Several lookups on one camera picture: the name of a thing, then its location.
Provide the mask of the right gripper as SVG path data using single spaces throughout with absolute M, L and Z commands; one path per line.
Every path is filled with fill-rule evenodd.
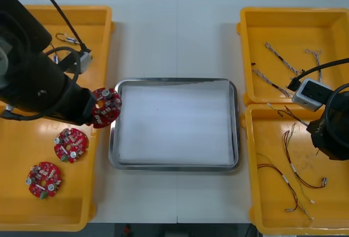
M 325 114 L 323 113 L 320 119 L 311 121 L 306 128 L 311 135 L 313 146 L 318 148 L 331 160 L 347 161 L 348 147 L 344 147 L 338 143 L 328 132 L 324 116 Z M 348 111 L 339 112 L 330 110 L 329 123 L 336 135 L 348 143 Z

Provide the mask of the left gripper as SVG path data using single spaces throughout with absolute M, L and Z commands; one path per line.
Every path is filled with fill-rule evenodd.
M 90 123 L 95 102 L 89 89 L 75 85 L 61 105 L 61 117 L 78 126 Z

